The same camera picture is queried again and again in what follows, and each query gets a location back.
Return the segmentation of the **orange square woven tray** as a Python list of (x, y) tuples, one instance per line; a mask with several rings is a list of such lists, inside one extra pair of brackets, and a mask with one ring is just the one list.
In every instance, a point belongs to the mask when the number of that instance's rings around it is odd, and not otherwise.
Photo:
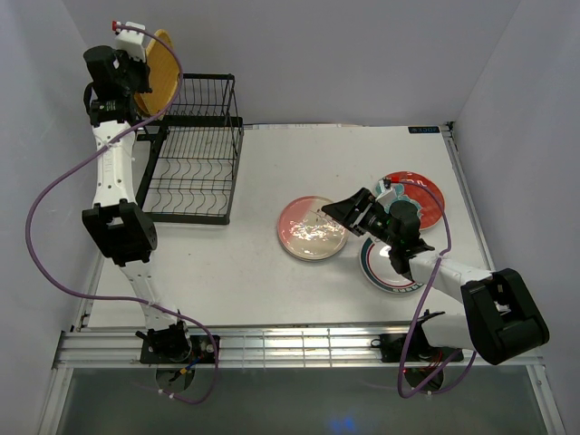
[(152, 115), (155, 115), (171, 101), (177, 90), (179, 67), (174, 56), (155, 39), (149, 40), (145, 53), (147, 65), (150, 68), (149, 85), (153, 93), (154, 113)]

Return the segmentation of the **red and teal floral plate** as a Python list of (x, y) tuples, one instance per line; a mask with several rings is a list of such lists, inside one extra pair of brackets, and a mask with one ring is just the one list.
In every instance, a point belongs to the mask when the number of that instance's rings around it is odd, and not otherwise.
[(389, 213), (393, 202), (406, 201), (415, 206), (420, 219), (420, 231), (434, 227), (441, 219), (442, 212), (437, 203), (445, 208), (445, 199), (439, 187), (430, 179), (412, 171), (395, 171), (384, 176), (391, 181), (392, 193), (383, 198), (385, 186), (379, 179), (372, 188), (373, 195)]

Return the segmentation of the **orange round woven plate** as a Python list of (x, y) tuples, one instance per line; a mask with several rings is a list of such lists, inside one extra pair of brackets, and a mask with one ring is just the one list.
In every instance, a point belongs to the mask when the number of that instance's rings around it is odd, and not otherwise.
[(139, 114), (142, 117), (149, 117), (154, 113), (152, 95), (153, 93), (151, 88), (145, 92), (135, 92), (133, 94), (133, 98), (137, 104)]

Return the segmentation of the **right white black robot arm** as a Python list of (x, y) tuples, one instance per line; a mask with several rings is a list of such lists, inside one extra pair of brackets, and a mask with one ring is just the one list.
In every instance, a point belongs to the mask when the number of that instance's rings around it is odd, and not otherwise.
[(425, 314), (418, 308), (403, 343), (405, 353), (429, 360), (441, 348), (466, 349), (498, 365), (549, 341), (547, 324), (520, 273), (467, 266), (438, 253), (421, 238), (410, 202), (396, 200), (385, 208), (361, 188), (322, 211), (356, 236), (370, 234), (385, 243), (400, 276), (462, 304), (461, 314)]

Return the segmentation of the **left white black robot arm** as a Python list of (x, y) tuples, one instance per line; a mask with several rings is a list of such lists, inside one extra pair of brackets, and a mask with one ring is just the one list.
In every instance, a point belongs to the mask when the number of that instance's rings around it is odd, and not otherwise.
[(88, 49), (83, 59), (92, 77), (83, 95), (100, 155), (92, 207), (82, 222), (104, 257), (128, 280), (145, 318), (138, 333), (147, 349), (172, 362), (192, 351), (185, 323), (171, 310), (152, 277), (151, 255), (158, 245), (153, 220), (141, 209), (132, 179), (132, 152), (140, 128), (138, 93), (150, 93), (150, 65), (144, 25), (115, 22), (115, 45)]

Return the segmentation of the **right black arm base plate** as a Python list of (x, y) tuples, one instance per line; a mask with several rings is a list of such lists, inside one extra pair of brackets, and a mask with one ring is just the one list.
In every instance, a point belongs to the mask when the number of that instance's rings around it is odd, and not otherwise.
[[(371, 340), (371, 347), (381, 354), (383, 363), (396, 363), (402, 357), (406, 333), (382, 333)], [(443, 363), (455, 350), (449, 347), (431, 346), (424, 336), (414, 333), (411, 338), (406, 361), (412, 363)]]

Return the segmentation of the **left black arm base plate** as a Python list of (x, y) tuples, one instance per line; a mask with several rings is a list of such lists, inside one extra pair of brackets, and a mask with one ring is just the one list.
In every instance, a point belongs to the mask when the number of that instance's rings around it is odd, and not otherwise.
[(141, 347), (139, 362), (183, 365), (194, 361), (214, 363), (219, 345), (219, 335), (214, 335), (214, 342), (201, 334), (193, 334), (188, 339), (146, 339)]

